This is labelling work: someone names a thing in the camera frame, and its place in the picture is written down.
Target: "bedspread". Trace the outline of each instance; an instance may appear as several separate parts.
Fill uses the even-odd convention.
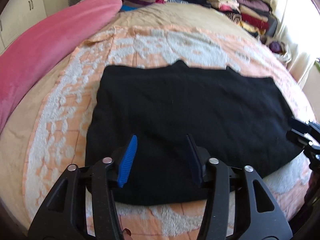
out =
[[[153,4],[131,12],[117,13],[103,30],[116,25],[157,27],[172,24],[197,27],[257,42],[223,14],[194,4]],[[30,226],[22,196],[23,166],[29,138],[43,98],[54,87],[59,73],[67,66],[69,59],[70,55],[33,86],[15,108],[0,135],[0,198],[23,231]]]
[[[84,0],[36,24],[0,56],[0,133],[31,87],[110,22],[121,0]]]
[[[294,115],[304,121],[314,119],[308,100],[292,76],[264,45],[253,39],[174,25],[105,29],[76,48],[42,102],[23,175],[24,201],[31,220],[68,164],[84,165],[86,131],[105,66],[151,68],[172,64],[180,58],[201,68],[230,65],[245,76],[271,76]],[[308,160],[300,154],[264,179],[288,219],[303,204],[309,177]],[[93,234],[90,201],[87,193],[88,228]],[[121,226],[129,228],[134,239],[195,239],[204,206],[205,201],[157,207],[117,204],[117,211]],[[229,234],[233,212],[231,201]]]

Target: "pink blanket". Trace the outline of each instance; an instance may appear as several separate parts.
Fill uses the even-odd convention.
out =
[[[84,0],[39,22],[8,47],[0,56],[0,133],[32,86],[121,6],[121,0]]]

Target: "red folded cloth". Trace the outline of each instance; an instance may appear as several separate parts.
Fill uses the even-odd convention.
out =
[[[165,3],[164,0],[156,0],[156,3]]]
[[[252,17],[252,16],[245,14],[245,13],[242,13],[241,17],[244,22],[247,22],[247,23],[251,24],[252,26],[257,27],[260,30],[268,30],[269,29],[269,24],[267,22],[259,20],[255,17]]]

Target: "bed sheet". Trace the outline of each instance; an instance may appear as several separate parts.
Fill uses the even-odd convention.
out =
[[[174,24],[178,25],[176,27],[178,30],[179,28],[183,29],[183,26],[193,28],[197,27],[221,34],[222,38],[224,35],[231,35],[256,44],[256,41],[249,34],[238,26],[235,26],[224,15],[197,5],[152,5],[132,12],[119,13],[114,20],[102,30],[102,32],[116,25],[131,27],[135,25],[172,26]],[[97,38],[97,36],[93,37],[90,41],[86,41],[86,44],[96,43],[97,40],[95,40],[95,38]],[[58,64],[58,66],[52,70],[52,72],[54,72],[52,76],[49,74],[45,76],[25,96],[23,101],[18,105],[17,109],[10,117],[0,138],[0,158],[2,160],[1,165],[3,166],[0,170],[4,171],[0,173],[0,197],[12,215],[25,228],[28,228],[30,225],[30,218],[28,218],[28,216],[30,216],[30,212],[27,213],[23,206],[21,189],[23,162],[28,139],[34,128],[35,119],[38,115],[40,105],[43,103],[43,98],[54,87],[54,84],[58,79],[58,73],[66,67],[66,61]],[[301,90],[296,91],[295,88],[293,93],[296,92],[302,94]],[[31,102],[34,102],[35,106],[33,108],[28,108],[28,105]],[[302,111],[306,115],[305,118],[314,119],[311,107],[304,95],[297,105],[292,107],[298,108],[299,106],[303,106]],[[23,131],[20,131],[21,129],[19,126],[24,122],[24,129]],[[295,165],[297,164],[300,167],[300,174],[285,173],[284,176],[284,173],[280,171],[279,174],[274,174],[274,178],[272,179],[272,183],[274,183],[273,186],[276,187],[276,181],[283,183],[286,176],[290,177],[292,175],[293,178],[296,178],[297,176],[301,178],[299,181],[290,181],[286,192],[291,192],[286,194],[285,197],[287,199],[281,197],[282,194],[278,194],[278,196],[275,194],[280,205],[285,206],[283,209],[285,209],[284,211],[288,217],[292,216],[300,208],[303,202],[303,195],[308,188],[307,181],[310,175],[307,165],[308,163],[305,159],[298,158]],[[10,181],[11,185],[5,186],[7,183],[4,183],[4,181]],[[297,183],[300,184],[300,187],[294,187]],[[122,226],[136,228],[136,231],[134,232],[134,239],[196,238],[197,229],[199,228],[202,219],[204,202],[165,205],[151,208],[132,207],[118,204],[117,208]],[[89,215],[89,229],[92,231],[92,221],[90,219]]]
[[[0,135],[0,198],[23,231],[30,220],[22,199],[22,173],[30,134],[41,102],[55,85],[71,55],[60,61],[22,99]]]

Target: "bed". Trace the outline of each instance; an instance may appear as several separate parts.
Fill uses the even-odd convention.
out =
[[[84,165],[85,135],[105,65],[151,68],[172,64],[178,58],[201,68],[223,69],[230,65],[245,76],[271,76],[295,117],[315,120],[307,98],[270,50],[214,10],[193,4],[154,4],[114,13],[105,23],[101,22],[104,27],[93,30],[95,35],[83,38],[74,50],[64,48],[56,54],[63,59],[51,70],[43,70],[43,77],[31,85],[1,133],[0,198],[24,232],[68,164]],[[188,58],[183,52],[168,56],[156,50],[159,37],[172,48],[172,39],[181,36],[200,46],[219,44],[225,57],[208,63]],[[144,41],[140,48],[134,46],[138,39]],[[143,54],[146,44],[154,50]],[[264,179],[288,220],[304,203],[310,175],[308,160],[300,154]],[[233,199],[231,193],[229,234],[233,232]],[[90,201],[88,193],[87,224],[94,234]],[[205,201],[152,207],[118,203],[117,211],[121,227],[130,228],[134,239],[195,239],[204,207]]]

